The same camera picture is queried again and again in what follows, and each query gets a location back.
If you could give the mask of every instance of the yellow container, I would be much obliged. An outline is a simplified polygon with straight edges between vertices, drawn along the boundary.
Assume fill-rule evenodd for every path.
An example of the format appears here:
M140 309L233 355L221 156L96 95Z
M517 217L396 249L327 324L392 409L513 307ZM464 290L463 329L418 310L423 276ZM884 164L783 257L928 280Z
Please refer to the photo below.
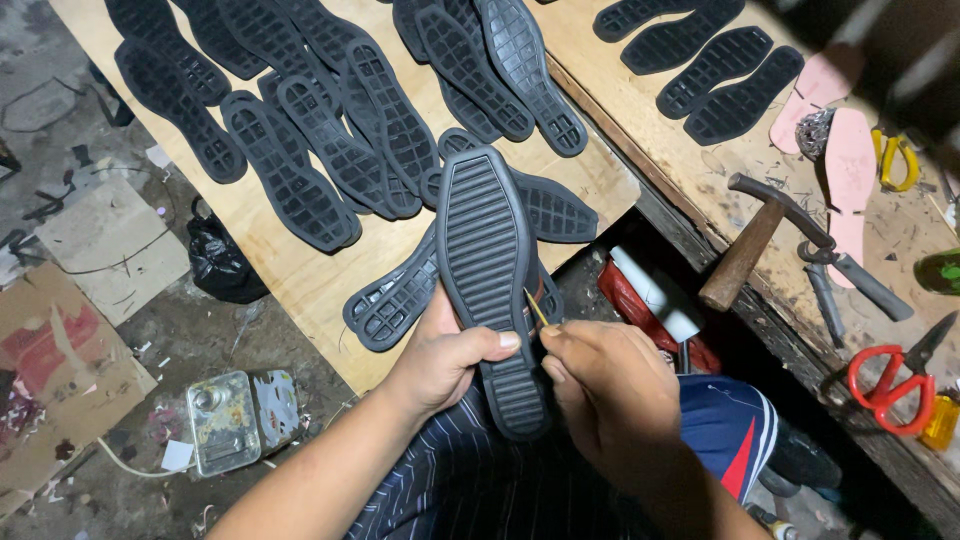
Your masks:
M933 398L933 414L920 435L920 441L933 450L946 451L953 440L958 416L960 405L947 396L936 396Z

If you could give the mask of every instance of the white wire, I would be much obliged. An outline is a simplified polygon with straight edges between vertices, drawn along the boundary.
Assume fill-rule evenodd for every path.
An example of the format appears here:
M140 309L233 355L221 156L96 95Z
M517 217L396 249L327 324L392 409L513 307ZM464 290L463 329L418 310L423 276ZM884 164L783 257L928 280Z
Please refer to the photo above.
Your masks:
M186 471L187 469L196 465L195 462L191 461L188 465L186 465L185 467L181 467L176 471L168 471L166 473L143 473L141 471L137 471L136 469L129 467L123 461L120 461L120 458L113 453L113 450L111 450L109 446L107 446L107 443L104 442L104 439L97 437L97 442L100 443L100 446L104 447L104 450L107 451L107 455L110 456L110 459L112 459L113 462L116 463L117 465L120 465L121 469L123 469L124 471L127 471L128 473L133 473L139 477L144 477L147 479L159 479L162 477L169 477L171 475L175 475L176 473L182 473L183 471Z

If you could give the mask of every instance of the wooden workbench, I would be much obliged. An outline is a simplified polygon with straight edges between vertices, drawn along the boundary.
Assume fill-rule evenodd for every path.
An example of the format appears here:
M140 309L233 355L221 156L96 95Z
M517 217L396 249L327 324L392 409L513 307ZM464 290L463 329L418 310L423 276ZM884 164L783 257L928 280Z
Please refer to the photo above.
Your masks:
M554 79L662 195L692 220L709 244L719 251L726 249L762 205L749 195L727 190L727 178L735 172L766 181L790 193L826 227L824 195L813 163L799 154L784 155L770 144L768 137L770 126L792 85L774 100L763 118L747 134L722 144L701 147L686 134L683 120L665 118L655 105L660 90L683 68L638 77L619 59L620 51L636 33L618 43L606 43L594 35L591 29L593 18L610 3L611 0L563 0L541 5L527 1L540 24ZM657 17L648 25L680 17L682 15ZM792 45L804 53L805 58L816 52L804 47L775 16L753 1L748 1L744 12L728 28L748 25L761 27L773 38L775 48ZM863 110L870 125L876 122L876 110L856 96L834 106ZM896 165L898 168L892 178L901 179L905 166L902 162ZM788 339L787 345L781 343L778 349L768 340L768 347L814 393L820 392L819 384L824 375L840 370L855 352L885 343L909 348L944 315L960 307L955 297L926 292L913 277L916 260L958 245L957 238L935 206L944 209L947 204L940 189L938 169L922 157L921 171L919 182L934 186L936 193L924 196L924 191L916 188L900 194L883 193L877 183L864 212L867 225L863 266L916 309L916 314L909 320L893 323L854 289L835 285L834 295L847 327L848 345L846 350L835 350L803 271L805 263L796 254L797 244L804 237L786 220L777 229L756 266L751 286L762 295L766 306L802 341L795 343ZM706 269L703 260L694 260L702 256L697 249L687 255L698 270ZM739 314L758 334L762 336L771 332L770 328L764 328L774 326L768 317L760 316L755 310L751 312L752 309L745 307L743 302L740 307ZM927 365L928 372L936 376L939 389L953 386L960 374L960 358L956 356L958 344L960 328L955 328ZM808 348L814 356L815 370L806 369L810 365L801 348ZM873 377L876 381L882 364L868 366L871 369L867 378ZM906 369L901 371L905 378ZM835 391L822 401L836 402L846 396L849 394L845 390ZM898 413L902 418L912 418L913 406L901 408ZM857 441L921 510L937 514L930 517L941 530L946 532L946 526L954 534L960 530L956 502L960 498L957 477L960 473L960 443L954 441L948 452L935 454L915 441L897 439L892 435L871 435L857 438ZM904 455L906 459L914 460L911 466L900 463ZM918 465L926 469L926 475L917 472ZM925 481L927 476L939 486ZM936 504L939 507L931 510Z
M137 118L224 222L264 283L317 350L357 394L376 386L403 350L406 338L387 353L371 353L347 330L341 310L350 295L396 268L413 253L434 213L423 209L412 219L393 223L374 215L360 216L363 235L353 246L333 257L311 248L280 223L252 167L235 184L216 184L206 176L173 124L133 99L113 61L113 51L122 38L110 22L103 0L53 0L51 4ZM403 46L394 29L389 4L328 0L324 5L359 24L376 39L434 137L458 125L444 104L432 68L416 64ZM180 31L199 50L186 16L176 7L173 10ZM243 88L259 95L255 78L241 81L226 70L224 73L233 89ZM223 125L219 111L210 112ZM494 146L517 169L555 179L577 193L600 214L600 231L619 218L640 195L636 176L593 131L587 149L570 160L557 156L536 131L520 144L501 139ZM324 171L316 157L311 158L314 166ZM540 258L553 271L581 247L541 242Z

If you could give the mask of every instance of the forearm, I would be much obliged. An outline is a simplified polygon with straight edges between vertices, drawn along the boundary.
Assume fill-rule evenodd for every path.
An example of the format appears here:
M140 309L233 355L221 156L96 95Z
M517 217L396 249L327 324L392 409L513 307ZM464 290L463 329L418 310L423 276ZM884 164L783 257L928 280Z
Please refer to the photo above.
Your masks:
M373 390L261 480L210 538L343 537L424 420L397 407L389 390Z
M628 493L639 499L665 538L769 540L686 444L635 462L644 461L632 475Z

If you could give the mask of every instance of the black plastic bag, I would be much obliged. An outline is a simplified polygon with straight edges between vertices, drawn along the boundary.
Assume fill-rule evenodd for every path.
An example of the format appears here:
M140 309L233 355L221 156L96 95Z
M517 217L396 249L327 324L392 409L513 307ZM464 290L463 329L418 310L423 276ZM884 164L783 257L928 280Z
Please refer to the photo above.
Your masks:
M213 212L208 217L197 213L200 201L199 196L193 200L193 219L186 224L193 283L217 300L235 304L249 304L269 294L220 218Z

